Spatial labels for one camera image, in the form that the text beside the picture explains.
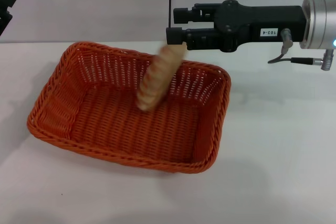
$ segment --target basket rim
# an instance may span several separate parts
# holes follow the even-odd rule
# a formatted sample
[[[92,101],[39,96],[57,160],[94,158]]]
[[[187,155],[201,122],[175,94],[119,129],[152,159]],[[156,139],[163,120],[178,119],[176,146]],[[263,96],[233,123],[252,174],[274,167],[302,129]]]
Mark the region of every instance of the basket rim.
[[[214,117],[214,122],[212,123],[212,129],[211,129],[211,135],[216,134],[217,137],[215,139],[217,139],[217,141],[212,140],[210,150],[208,150],[208,154],[206,158],[203,159],[203,161],[195,163],[176,163],[176,162],[162,161],[159,159],[147,158],[139,155],[130,155],[128,153],[123,153],[121,151],[117,152],[105,151],[102,148],[88,147],[86,145],[77,143],[71,139],[56,136],[50,132],[45,131],[42,127],[40,127],[37,123],[39,115],[43,111],[45,105],[48,103],[48,100],[52,97],[55,90],[55,86],[57,84],[57,80],[62,78],[63,74],[66,73],[64,69],[67,69],[69,67],[71,68],[71,64],[76,55],[76,51],[80,49],[89,49],[99,52],[108,51],[109,53],[113,53],[118,56],[130,57],[132,59],[136,57],[137,59],[140,60],[151,60],[151,58],[153,57],[153,55],[151,54],[138,52],[136,50],[115,48],[95,42],[81,41],[70,45],[66,49],[66,51],[62,54],[59,64],[56,66],[55,71],[53,72],[48,82],[42,89],[40,95],[38,96],[37,101],[35,102],[32,111],[28,116],[27,127],[32,135],[57,147],[60,147],[57,145],[57,143],[62,142],[64,145],[67,146],[67,148],[63,148],[66,150],[76,148],[75,152],[77,153],[87,155],[87,153],[90,152],[91,157],[94,157],[95,155],[97,156],[103,155],[106,157],[105,160],[114,158],[125,159],[128,162],[136,162],[138,167],[155,169],[156,166],[160,166],[161,170],[165,168],[171,170],[173,167],[175,167],[177,172],[196,173],[195,171],[190,172],[190,169],[198,169],[198,172],[202,172],[208,169],[215,162],[215,159],[218,154],[219,142],[221,139],[222,125],[229,102],[231,78],[229,74],[221,67],[207,63],[201,63],[189,60],[184,60],[182,63],[183,65],[191,65],[191,67],[202,66],[202,68],[206,68],[208,72],[211,72],[212,74],[218,75],[223,78],[223,85],[220,89],[221,95],[223,97],[221,97],[220,103],[218,103],[217,105],[216,115]]]

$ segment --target orange wicker basket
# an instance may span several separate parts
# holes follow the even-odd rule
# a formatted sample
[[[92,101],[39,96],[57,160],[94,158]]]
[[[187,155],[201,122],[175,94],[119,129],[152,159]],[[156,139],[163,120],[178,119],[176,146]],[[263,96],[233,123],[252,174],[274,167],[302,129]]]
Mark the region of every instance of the orange wicker basket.
[[[28,117],[32,135],[122,165],[200,173],[215,162],[229,102],[223,69],[184,61],[162,104],[135,105],[152,55],[91,42],[71,45]]]

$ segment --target white table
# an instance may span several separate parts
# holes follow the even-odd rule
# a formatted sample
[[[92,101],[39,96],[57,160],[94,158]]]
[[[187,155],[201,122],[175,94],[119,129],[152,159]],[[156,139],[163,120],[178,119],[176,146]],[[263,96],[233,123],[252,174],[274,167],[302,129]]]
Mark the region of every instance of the white table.
[[[109,46],[156,53],[160,42]],[[281,62],[280,44],[192,51],[232,78],[214,166],[165,174],[64,151],[26,118],[70,43],[0,44],[0,223],[336,223],[336,66]],[[301,50],[292,57],[320,57]]]

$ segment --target label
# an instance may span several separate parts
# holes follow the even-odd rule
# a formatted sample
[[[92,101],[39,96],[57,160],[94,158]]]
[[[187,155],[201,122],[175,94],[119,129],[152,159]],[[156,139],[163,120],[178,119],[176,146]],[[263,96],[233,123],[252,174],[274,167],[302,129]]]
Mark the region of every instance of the label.
[[[261,37],[277,37],[278,29],[277,28],[262,28],[260,30]]]

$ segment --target basket bottom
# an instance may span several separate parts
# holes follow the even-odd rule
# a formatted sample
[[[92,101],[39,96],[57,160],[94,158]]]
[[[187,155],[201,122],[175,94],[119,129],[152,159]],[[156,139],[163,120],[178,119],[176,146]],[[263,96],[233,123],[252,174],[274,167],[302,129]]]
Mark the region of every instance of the basket bottom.
[[[135,105],[135,93],[111,86],[88,89],[71,129],[75,142],[155,160],[190,163],[199,108],[167,98],[152,112]]]

